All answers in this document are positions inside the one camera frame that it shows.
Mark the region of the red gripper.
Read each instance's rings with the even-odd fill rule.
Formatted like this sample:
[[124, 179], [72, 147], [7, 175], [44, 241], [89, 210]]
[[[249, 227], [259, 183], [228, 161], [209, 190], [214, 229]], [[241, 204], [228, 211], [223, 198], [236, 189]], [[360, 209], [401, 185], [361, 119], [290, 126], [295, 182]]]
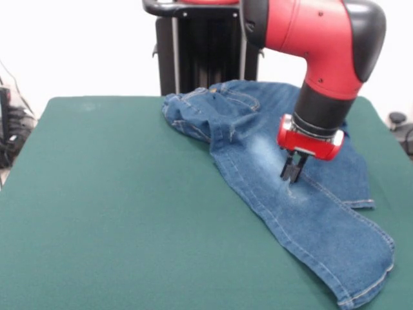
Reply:
[[[290, 114], [284, 114], [281, 118], [279, 130], [277, 134], [277, 144], [287, 151], [287, 158], [280, 177], [282, 180], [297, 182], [308, 155], [311, 155], [319, 160], [330, 161], [336, 157], [342, 148], [345, 140], [345, 134], [342, 130], [337, 132], [331, 138], [315, 138], [299, 131], [292, 121]], [[294, 164], [295, 151], [305, 154], [300, 155], [297, 164]]]

